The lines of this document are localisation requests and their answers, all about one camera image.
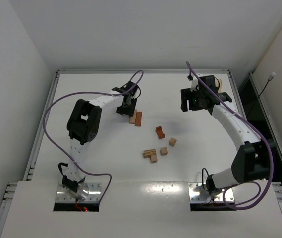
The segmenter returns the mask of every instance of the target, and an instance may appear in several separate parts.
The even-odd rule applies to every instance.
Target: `table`
[[[201,72],[222,80],[227,92],[239,106],[232,81],[224,70]],[[191,212],[188,182],[199,182],[202,167],[216,173],[231,166],[236,150],[230,137],[208,111],[180,109],[180,90],[190,87],[185,71],[150,71],[139,86],[142,96],[137,110],[143,112],[142,126],[128,123],[115,110],[102,114],[100,129],[87,155],[85,169],[113,176],[99,212],[53,212],[61,174],[59,162],[67,157],[44,136],[39,153],[33,154],[35,166],[31,181],[19,182],[2,238],[12,237],[282,237],[282,215],[275,194],[248,211]],[[130,73],[62,73],[52,90],[57,99],[76,91],[101,91],[123,85]],[[95,95],[73,96],[56,104],[50,112],[49,134],[70,149],[66,124],[75,102]],[[162,126],[165,139],[158,140],[156,126]],[[171,137],[175,147],[168,146]],[[167,147],[165,157],[151,164],[142,151]],[[87,177],[101,182],[107,177]],[[251,184],[234,189],[236,202],[256,193]]]

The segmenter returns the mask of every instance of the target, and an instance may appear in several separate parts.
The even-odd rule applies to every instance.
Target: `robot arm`
[[[201,79],[215,93],[218,92],[214,76],[201,77]],[[181,90],[181,109],[183,112],[188,111],[188,107],[193,111],[207,109],[225,128],[237,149],[237,155],[230,168],[207,177],[206,187],[209,194],[221,192],[223,188],[266,178],[270,171],[269,158],[260,137],[221,105],[203,85],[198,84],[198,87],[197,90],[193,88]],[[217,93],[217,95],[238,113],[227,93]],[[273,141],[269,143],[271,148],[275,146]]]
[[[132,87],[134,87],[133,90],[128,94],[118,95]],[[87,158],[87,150],[98,133],[101,113],[117,108],[117,113],[132,116],[138,89],[138,85],[129,81],[121,88],[113,88],[108,96],[100,96],[89,101],[79,99],[76,102],[67,123],[67,130],[70,137],[70,155],[79,166]],[[62,171],[62,165],[67,166],[65,172]],[[58,167],[63,175],[62,184],[73,192],[77,192],[79,185],[85,180],[85,174],[70,159],[68,164],[61,163]]]

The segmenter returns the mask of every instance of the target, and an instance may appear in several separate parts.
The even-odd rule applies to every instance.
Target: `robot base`
[[[218,194],[209,194],[206,192],[201,182],[189,183],[190,211],[233,211],[226,207],[223,202],[223,192]],[[229,204],[234,204],[232,189],[226,192],[225,200]]]
[[[67,187],[62,184],[58,185],[54,211],[69,211],[69,212],[98,212],[99,211],[99,199],[101,195],[101,184],[100,183],[86,183],[89,191],[85,191],[85,197],[81,196],[78,198],[77,194],[73,193]]]

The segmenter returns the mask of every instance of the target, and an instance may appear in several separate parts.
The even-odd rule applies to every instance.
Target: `white table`
[[[67,157],[44,136],[38,156],[32,161],[36,161],[32,180],[19,182],[1,237],[281,238],[282,215],[272,189],[258,206],[248,211],[190,211],[187,183],[200,182],[202,167],[210,173],[230,167],[236,150],[226,131],[207,110],[181,111],[180,90],[190,87],[187,75],[144,75],[139,84],[142,96],[136,106],[143,112],[141,127],[129,124],[128,117],[115,110],[102,114],[99,133],[84,166],[90,172],[109,172],[113,176],[99,212],[53,212],[57,185],[61,182],[57,164],[67,162]],[[234,100],[228,75],[214,75],[222,80],[222,91]],[[54,99],[76,91],[108,92],[123,85],[130,76],[61,74]],[[66,124],[75,102],[95,97],[73,96],[53,107],[47,129],[63,148],[70,149]],[[159,125],[166,134],[162,140],[155,133]],[[168,146],[171,137],[177,139],[175,147]],[[160,147],[167,147],[168,155],[158,155],[156,164],[143,158],[143,150],[155,148],[159,152]],[[101,182],[104,189],[108,177],[87,177],[86,181]],[[256,187],[250,184],[234,190],[236,202],[255,193]]]

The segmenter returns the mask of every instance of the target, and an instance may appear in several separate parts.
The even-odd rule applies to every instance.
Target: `purple cable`
[[[107,189],[109,188],[110,186],[110,183],[111,183],[111,180],[112,180],[112,175],[109,174],[109,173],[101,173],[101,174],[95,174],[95,173],[90,173],[88,171],[85,171],[83,168],[81,168],[76,162],[75,160],[73,159],[73,157],[67,152],[65,151],[60,145],[58,145],[47,133],[46,131],[46,116],[48,114],[48,112],[51,110],[51,108],[53,107],[53,105],[55,105],[56,103],[58,103],[60,100],[64,99],[64,98],[68,98],[70,96],[73,96],[73,95],[78,95],[78,94],[98,94],[98,95],[105,95],[105,96],[123,96],[125,94],[128,94],[130,91],[133,90],[133,88],[141,81],[143,75],[144,75],[144,71],[142,70],[139,70],[137,71],[129,81],[131,81],[135,75],[137,75],[138,73],[142,73],[140,78],[138,79],[138,81],[135,83],[135,85],[133,85],[133,87],[131,87],[130,89],[128,89],[127,91],[125,91],[124,93],[118,93],[118,94],[110,94],[110,93],[101,93],[101,92],[76,92],[76,93],[70,93],[70,94],[67,94],[65,96],[62,96],[61,98],[58,98],[56,101],[54,101],[52,104],[49,105],[49,107],[46,109],[45,113],[44,113],[44,116],[43,116],[43,130],[44,130],[44,133],[45,135],[47,136],[48,140],[51,141],[52,144],[54,144],[59,150],[61,150],[66,156],[68,156],[69,159],[72,160],[72,162],[75,164],[75,166],[83,173],[87,174],[87,175],[92,175],[92,176],[109,176],[109,182],[107,184],[107,187],[105,189],[105,191],[103,192],[103,194],[101,195],[100,197],[100,200],[99,200],[99,203],[101,202],[101,200],[103,199],[104,195],[106,194],[106,191]]]
[[[228,107],[218,96],[217,94],[215,94],[202,80],[201,78],[196,74],[196,72],[192,69],[191,65],[189,62],[186,62],[187,67],[189,68],[189,71],[198,79],[199,83],[201,83],[229,112],[231,112],[232,114],[234,114],[237,118],[239,118],[241,121],[243,121],[247,126],[249,126],[252,130],[254,130],[261,138],[261,140],[264,142],[266,148],[268,149],[268,153],[269,153],[269,159],[270,159],[270,174],[269,174],[269,179],[268,182],[263,190],[263,193],[259,196],[259,198],[252,204],[245,206],[245,207],[236,207],[234,205],[229,205],[226,204],[225,205],[231,209],[234,210],[247,210],[250,209],[252,207],[255,207],[257,204],[259,204],[259,202],[262,201],[262,199],[264,198],[264,196],[266,195],[266,193],[268,192],[272,179],[273,179],[273,172],[274,172],[274,161],[273,161],[273,155],[272,155],[272,151],[270,148],[270,145],[268,143],[268,141],[265,139],[265,137],[261,134],[261,132],[255,128],[250,122],[248,122],[246,119],[244,119],[242,116],[240,116],[239,114],[236,114],[230,107]]]

